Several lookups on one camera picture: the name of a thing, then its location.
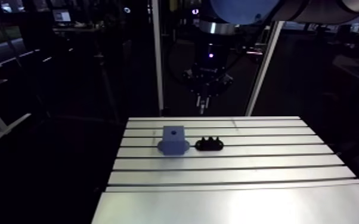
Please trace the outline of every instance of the floor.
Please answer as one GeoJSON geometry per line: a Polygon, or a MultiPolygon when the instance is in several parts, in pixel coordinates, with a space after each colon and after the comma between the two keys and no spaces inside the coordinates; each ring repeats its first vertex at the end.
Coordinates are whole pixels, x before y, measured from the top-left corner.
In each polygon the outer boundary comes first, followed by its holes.
{"type": "Polygon", "coordinates": [[[0,141],[0,223],[90,223],[123,129],[30,122],[0,141]]]}

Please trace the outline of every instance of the blue 3d printed part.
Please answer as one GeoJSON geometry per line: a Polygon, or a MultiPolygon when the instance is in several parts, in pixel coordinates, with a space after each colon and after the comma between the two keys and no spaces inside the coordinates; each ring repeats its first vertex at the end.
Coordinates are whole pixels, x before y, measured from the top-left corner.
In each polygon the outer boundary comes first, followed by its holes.
{"type": "Polygon", "coordinates": [[[164,155],[184,155],[189,149],[189,142],[185,140],[183,126],[164,126],[163,140],[157,147],[164,155]]]}

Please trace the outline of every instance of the black connector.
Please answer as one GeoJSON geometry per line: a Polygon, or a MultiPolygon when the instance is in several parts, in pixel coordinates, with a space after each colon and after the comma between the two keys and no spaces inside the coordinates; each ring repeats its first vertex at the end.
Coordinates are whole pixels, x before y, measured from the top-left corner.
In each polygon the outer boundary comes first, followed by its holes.
{"type": "Polygon", "coordinates": [[[217,137],[216,140],[213,137],[209,137],[208,140],[205,140],[205,137],[202,137],[202,140],[199,140],[195,144],[195,148],[199,151],[220,151],[224,147],[224,144],[217,137]]]}

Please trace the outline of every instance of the aluminum table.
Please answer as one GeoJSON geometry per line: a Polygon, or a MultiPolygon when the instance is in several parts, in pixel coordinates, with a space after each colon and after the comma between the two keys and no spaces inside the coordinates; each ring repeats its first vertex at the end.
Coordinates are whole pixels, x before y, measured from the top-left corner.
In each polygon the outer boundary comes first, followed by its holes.
{"type": "Polygon", "coordinates": [[[359,179],[299,117],[132,118],[92,223],[359,223],[359,179]],[[176,125],[225,147],[164,156],[176,125]]]}

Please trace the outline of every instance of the aluminum extrusion table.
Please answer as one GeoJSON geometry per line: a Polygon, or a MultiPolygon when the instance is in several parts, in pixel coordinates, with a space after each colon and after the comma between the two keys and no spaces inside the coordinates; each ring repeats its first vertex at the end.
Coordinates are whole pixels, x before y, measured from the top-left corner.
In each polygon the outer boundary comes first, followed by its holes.
{"type": "Polygon", "coordinates": [[[92,223],[359,223],[359,179],[299,117],[132,118],[92,223]],[[164,156],[175,125],[225,147],[164,156]]]}

